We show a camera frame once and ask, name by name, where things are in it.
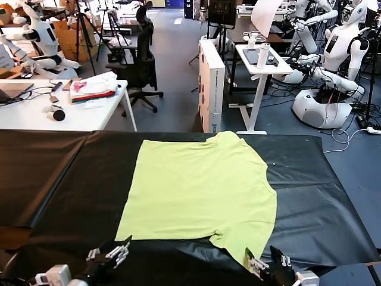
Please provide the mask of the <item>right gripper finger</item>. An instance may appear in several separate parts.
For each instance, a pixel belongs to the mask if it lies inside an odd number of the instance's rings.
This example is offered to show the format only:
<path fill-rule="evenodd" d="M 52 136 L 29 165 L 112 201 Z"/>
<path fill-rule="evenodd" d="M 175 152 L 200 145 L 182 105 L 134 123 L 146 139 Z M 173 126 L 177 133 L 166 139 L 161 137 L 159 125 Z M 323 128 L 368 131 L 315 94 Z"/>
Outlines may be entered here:
<path fill-rule="evenodd" d="M 262 260 L 256 258 L 248 247 L 245 249 L 245 254 L 247 269 L 250 273 L 257 276 L 260 280 L 268 279 L 270 266 Z"/>
<path fill-rule="evenodd" d="M 271 252 L 271 257 L 275 262 L 279 262 L 281 266 L 284 268 L 291 268 L 291 258 L 283 254 L 283 252 L 280 249 L 271 245 L 270 252 Z"/>

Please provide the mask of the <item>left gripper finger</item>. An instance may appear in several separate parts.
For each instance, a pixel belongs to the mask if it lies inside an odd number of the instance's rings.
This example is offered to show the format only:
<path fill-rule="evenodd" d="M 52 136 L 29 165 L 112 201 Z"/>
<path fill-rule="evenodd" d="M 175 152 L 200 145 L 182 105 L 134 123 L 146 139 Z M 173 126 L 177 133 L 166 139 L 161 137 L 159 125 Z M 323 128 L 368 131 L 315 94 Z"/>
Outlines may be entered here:
<path fill-rule="evenodd" d="M 124 241 L 118 242 L 117 246 L 105 255 L 108 266 L 113 268 L 119 267 L 129 254 L 129 246 L 132 240 L 132 235 L 127 237 Z"/>
<path fill-rule="evenodd" d="M 87 262 L 106 263 L 110 259 L 107 254 L 112 250 L 112 243 L 105 243 L 98 248 L 91 249 L 86 258 Z"/>

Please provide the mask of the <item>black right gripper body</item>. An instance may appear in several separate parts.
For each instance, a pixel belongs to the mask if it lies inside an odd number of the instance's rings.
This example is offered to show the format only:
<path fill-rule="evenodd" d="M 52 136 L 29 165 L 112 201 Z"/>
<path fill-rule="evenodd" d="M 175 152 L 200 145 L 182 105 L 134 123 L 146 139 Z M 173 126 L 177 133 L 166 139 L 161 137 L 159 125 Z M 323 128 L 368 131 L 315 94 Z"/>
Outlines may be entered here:
<path fill-rule="evenodd" d="M 264 281 L 264 285 L 292 286 L 296 283 L 295 271 L 276 262 L 270 263 L 268 268 L 261 271 L 261 279 Z"/>

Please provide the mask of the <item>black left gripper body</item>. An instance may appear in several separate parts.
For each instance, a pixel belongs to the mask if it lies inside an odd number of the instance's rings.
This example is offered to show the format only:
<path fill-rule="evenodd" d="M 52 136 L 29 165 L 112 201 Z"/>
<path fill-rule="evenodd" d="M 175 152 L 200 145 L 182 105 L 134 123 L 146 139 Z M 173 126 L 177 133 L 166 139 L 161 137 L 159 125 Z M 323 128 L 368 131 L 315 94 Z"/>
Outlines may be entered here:
<path fill-rule="evenodd" d="M 96 257 L 86 263 L 84 271 L 80 274 L 80 280 L 87 285 L 96 285 L 105 273 L 117 265 L 116 258 Z"/>

